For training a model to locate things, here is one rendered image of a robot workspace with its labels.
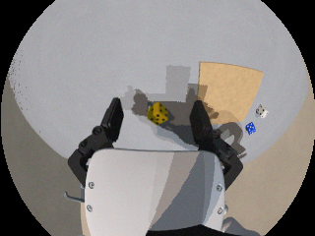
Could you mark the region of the yellow die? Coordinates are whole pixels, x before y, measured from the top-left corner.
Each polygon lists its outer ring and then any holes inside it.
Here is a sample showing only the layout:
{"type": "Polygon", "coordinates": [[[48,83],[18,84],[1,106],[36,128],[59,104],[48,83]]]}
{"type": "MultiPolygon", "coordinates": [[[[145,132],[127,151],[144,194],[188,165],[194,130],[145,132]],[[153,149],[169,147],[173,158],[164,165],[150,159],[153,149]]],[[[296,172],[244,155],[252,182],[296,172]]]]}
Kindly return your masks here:
{"type": "Polygon", "coordinates": [[[155,103],[148,108],[148,119],[159,125],[168,120],[167,109],[160,102],[155,103]]]}

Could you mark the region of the blue die with white pips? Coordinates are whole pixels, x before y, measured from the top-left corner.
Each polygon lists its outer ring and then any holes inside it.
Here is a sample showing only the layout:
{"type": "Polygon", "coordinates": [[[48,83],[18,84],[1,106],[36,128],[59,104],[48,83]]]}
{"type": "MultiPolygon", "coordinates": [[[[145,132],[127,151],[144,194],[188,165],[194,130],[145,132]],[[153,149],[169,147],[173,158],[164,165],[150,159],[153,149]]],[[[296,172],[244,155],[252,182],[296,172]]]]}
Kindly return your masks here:
{"type": "Polygon", "coordinates": [[[253,134],[255,132],[255,127],[253,125],[253,122],[246,125],[246,129],[247,129],[249,135],[253,134]]]}

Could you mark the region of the light orange mat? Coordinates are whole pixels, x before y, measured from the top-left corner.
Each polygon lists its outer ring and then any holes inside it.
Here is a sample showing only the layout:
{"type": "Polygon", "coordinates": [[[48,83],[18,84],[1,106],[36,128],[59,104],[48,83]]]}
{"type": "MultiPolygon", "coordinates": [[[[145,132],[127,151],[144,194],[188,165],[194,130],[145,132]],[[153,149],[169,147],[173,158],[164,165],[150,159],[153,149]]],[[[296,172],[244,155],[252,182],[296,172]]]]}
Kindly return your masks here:
{"type": "Polygon", "coordinates": [[[243,121],[261,84],[263,72],[224,63],[200,62],[197,100],[212,125],[243,121]]]}

